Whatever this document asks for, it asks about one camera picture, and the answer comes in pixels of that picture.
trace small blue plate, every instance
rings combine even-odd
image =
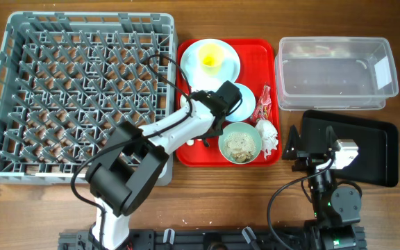
[[[242,105],[240,105],[240,107],[234,113],[228,115],[226,117],[226,121],[241,122],[248,119],[248,117],[250,117],[254,112],[254,109],[256,108],[256,98],[254,97],[253,92],[247,86],[240,83],[234,83],[234,85],[236,85],[242,93]]]

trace food in bowl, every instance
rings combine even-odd
[[[225,139],[224,151],[237,163],[245,163],[256,153],[256,143],[248,133],[232,132]]]

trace clear plastic container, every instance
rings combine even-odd
[[[398,92],[390,44],[380,37],[284,37],[276,57],[282,110],[372,110]]]

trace candy wrapper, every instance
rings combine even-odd
[[[263,87],[262,95],[260,96],[256,109],[251,115],[251,122],[258,122],[261,119],[268,119],[271,112],[271,98],[269,97],[270,86]]]

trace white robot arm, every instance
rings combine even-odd
[[[92,162],[85,176],[95,201],[106,212],[103,222],[101,211],[97,210],[97,221],[91,230],[94,243],[99,242],[102,230],[103,247],[119,247],[129,235],[131,213],[149,195],[169,154],[192,138],[204,139],[222,134],[225,116],[240,99],[238,88],[225,82],[217,92],[193,93],[189,100],[191,107],[185,105],[160,121],[139,128],[128,122],[119,126],[104,148],[128,140],[135,143],[100,156]],[[183,122],[159,132],[162,128],[169,128],[174,122],[182,120],[189,112],[190,116]],[[121,152],[127,155],[134,153],[142,158],[135,171],[118,159]]]

